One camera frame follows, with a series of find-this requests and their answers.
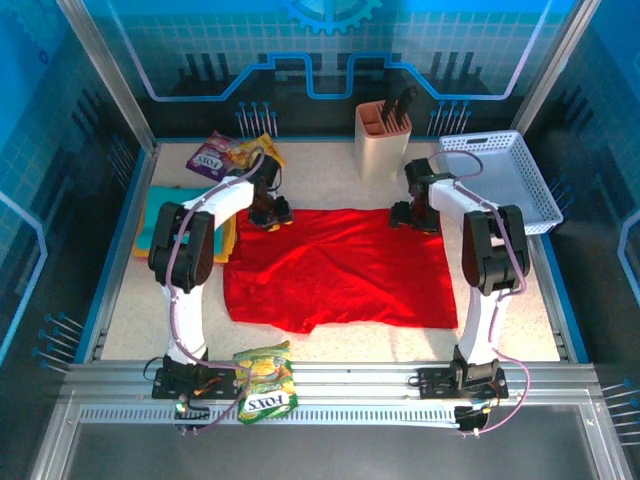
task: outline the chip bag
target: chip bag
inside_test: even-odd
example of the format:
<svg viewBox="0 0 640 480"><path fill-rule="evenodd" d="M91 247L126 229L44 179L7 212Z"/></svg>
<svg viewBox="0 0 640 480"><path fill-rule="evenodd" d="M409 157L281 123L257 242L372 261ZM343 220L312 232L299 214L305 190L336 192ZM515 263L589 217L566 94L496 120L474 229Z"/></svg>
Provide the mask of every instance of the chip bag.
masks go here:
<svg viewBox="0 0 640 480"><path fill-rule="evenodd" d="M239 144L240 142L233 138L213 132L187 161L187 168L219 182L229 171L237 168L231 160L228 150Z"/></svg>
<svg viewBox="0 0 640 480"><path fill-rule="evenodd" d="M238 404L238 420L242 423L249 425L263 418L282 418L298 406L289 342L236 353L233 361L251 369L249 387ZM237 370L236 376L243 389L247 373Z"/></svg>
<svg viewBox="0 0 640 480"><path fill-rule="evenodd" d="M247 169L251 166L252 159L249 158L249 155L256 147L262 147L264 149L265 155L269 155L276 159L276 161L281 165L285 166L287 162L284 161L284 158L278 153L275 145L273 144L273 140L268 133L265 133L258 138L253 140L249 140L242 145L237 147L232 147L229 150L229 156L231 157L231 161L238 165L240 168Z"/></svg>

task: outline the red towel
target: red towel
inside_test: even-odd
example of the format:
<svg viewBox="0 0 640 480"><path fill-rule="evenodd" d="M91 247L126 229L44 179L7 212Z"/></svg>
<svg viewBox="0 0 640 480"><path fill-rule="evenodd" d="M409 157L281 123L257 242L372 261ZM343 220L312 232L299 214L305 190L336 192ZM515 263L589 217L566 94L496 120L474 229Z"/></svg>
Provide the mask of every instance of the red towel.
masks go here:
<svg viewBox="0 0 640 480"><path fill-rule="evenodd" d="M276 232L238 214L238 243L224 267L236 322L309 333L361 320L456 328L442 236L389 227L389 210L297 210Z"/></svg>

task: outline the white basket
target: white basket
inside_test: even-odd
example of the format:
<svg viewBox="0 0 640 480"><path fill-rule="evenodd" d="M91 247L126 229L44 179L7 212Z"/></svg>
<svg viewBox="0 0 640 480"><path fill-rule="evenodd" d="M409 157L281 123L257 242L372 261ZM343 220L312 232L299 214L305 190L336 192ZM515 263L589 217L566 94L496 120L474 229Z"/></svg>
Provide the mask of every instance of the white basket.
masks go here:
<svg viewBox="0 0 640 480"><path fill-rule="evenodd" d="M466 150L484 163L481 175L461 183L498 205L522 210L525 233L539 235L562 223L562 213L538 170L522 135L516 131L452 135L440 138L442 150ZM468 155L450 153L438 157L441 172L466 175L478 171Z"/></svg>

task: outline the purple cable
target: purple cable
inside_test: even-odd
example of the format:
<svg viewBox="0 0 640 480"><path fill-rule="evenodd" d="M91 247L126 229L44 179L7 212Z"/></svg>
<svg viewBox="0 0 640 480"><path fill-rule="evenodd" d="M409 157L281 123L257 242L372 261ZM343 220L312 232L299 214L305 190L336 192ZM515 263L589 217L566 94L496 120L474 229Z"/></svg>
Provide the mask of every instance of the purple cable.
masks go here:
<svg viewBox="0 0 640 480"><path fill-rule="evenodd" d="M173 339L175 340L176 345L178 346L178 349L189 360L192 360L193 362L195 362L195 363L197 363L199 365L203 365L203 366L205 366L207 368L226 368L226 369L234 369L234 370L237 369L237 370L242 370L242 371L246 372L246 374L247 374L246 384L245 384L244 388L242 389L242 391L240 392L240 394L238 395L238 397L233 401L233 403L231 405L229 405L229 407L222 413L222 415L220 415L218 418L216 418L213 422L205 425L202 428L199 428L198 429L199 431L206 430L208 428L211 428L211 427L217 425L219 422L221 422L229 414L229 412L231 412L231 410L233 410L238 405L238 403L240 403L240 399L242 399L244 397L245 393L247 392L247 390L249 388L249 382L251 381L251 369L250 368L246 368L246 367L242 367L240 365L229 365L227 363L207 362L207 361L204 361L202 359L197 358L191 352L189 352L186 348L184 348L184 346L180 342L178 329L176 327L175 304L176 304L177 299L176 299L176 289L173 286L173 284L171 283L171 275L173 273L173 267L174 267L174 265L176 263L176 257L178 256L178 250L180 249L180 245L182 244L182 239L184 237L185 231L187 230L187 225L191 221L191 218L193 218L195 213L204 204L204 202L209 200L213 195L215 195L216 193L224 190L225 188L229 188L229 187L232 187L233 185L237 185L238 183L242 182L246 178L248 178L251 175L253 175L260 168L260 166L262 165L262 162L264 161L264 149L262 147L254 148L251 151L251 153L249 154L249 158L253 158L254 154L256 154L256 153L258 153L258 155L260 155L260 157L255 162L255 164L253 165L251 170L249 170L248 172L244 173L242 176L231 180L229 183L216 185L211 190L209 190L207 193L205 193L202 196L202 198L191 209L189 209L189 211L187 212L187 214L184 217L184 220L182 220L182 223L180 224L180 229L178 230L178 235L176 236L175 244L173 245L173 248L171 249L171 256L169 257L169 263L167 264L167 273L165 275L165 283L167 284L167 288L169 288L169 292L171 293L171 300L169 302L169 319L170 319L169 325L171 327L171 335L173 336Z"/></svg>
<svg viewBox="0 0 640 480"><path fill-rule="evenodd" d="M496 220L496 223L498 225L498 229L500 230L500 234L502 235L502 239L504 241L504 246L507 249L507 254L509 255L509 260L511 261L511 264L513 265L513 268L516 272L516 276L518 277L518 281L520 282L520 289L517 291L513 291L513 292L509 292L506 293L504 295L499 295L498 299L496 300L496 307L493 309L493 314L491 315L491 325L489 326L489 343L493 342L493 334L494 334L494 330L495 330L495 324L496 324L496 318L498 317L498 311L500 310L500 302L502 300L504 300L507 297L511 297L511 296L515 296L515 295L520 295L524 292L527 291L527 282L524 278L524 272L522 271L522 268L520 268L520 264L518 263L518 260L516 259L516 254L513 251L513 245L511 245L511 240L509 239L509 236L507 235L507 229L504 225L504 220L502 220L502 217L500 216L500 213L498 212L498 210L491 205L489 202L487 202L486 200L484 200L482 197L476 195L475 193L473 193L472 191L468 190L465 186L460 185L459 182L460 180L464 179L464 178L473 178L473 177L477 177L479 176L483 171L484 171L484 163L482 163L482 160L480 159L480 157L478 157L477 155L468 152L466 150L443 150L440 152L436 152L433 155L431 155L430 157L427 158L427 161L431 160L432 158L438 156L438 155L443 155L443 154L447 154L447 153L460 153L463 155L468 155L469 157L473 158L476 162L478 162L478 165L480 167L480 169L475 172L475 173L471 173L468 175L460 175L458 177L456 177L453 180L453 188L455 188L456 190L458 190L460 193L462 193L464 196L466 196L467 198L470 198L471 200L473 200L474 202L478 203L479 205L483 206L484 208L488 209L492 214L493 217ZM484 428L482 430L479 430L478 432L476 432L476 435L480 435L480 434L484 434L484 433L488 433L491 432L493 430L496 430L498 428L500 428L502 425L504 425L505 423L507 423L509 420L511 420L511 418L513 418L513 416L518 412L518 410L520 410L520 408L522 407L522 405L524 404L524 401L527 398L527 395L529 393L529 390L531 388L531 372L529 372L529 368L520 360L516 360L515 358L509 357L507 355L504 355L502 353L500 353L498 351L497 348L491 348L493 350L493 352L498 356L498 358L500 360L505 360L507 362L511 362L511 363L515 363L516 365L518 365L519 367L521 367L524 370L524 374L527 378L527 383L524 389L524 393L522 394L522 397L520 398L520 400L518 401L518 403L516 404L515 408L511 411L511 413L509 413L509 415L507 415L503 420L501 420L500 422L496 423L495 425L492 425L491 427L488 428Z"/></svg>

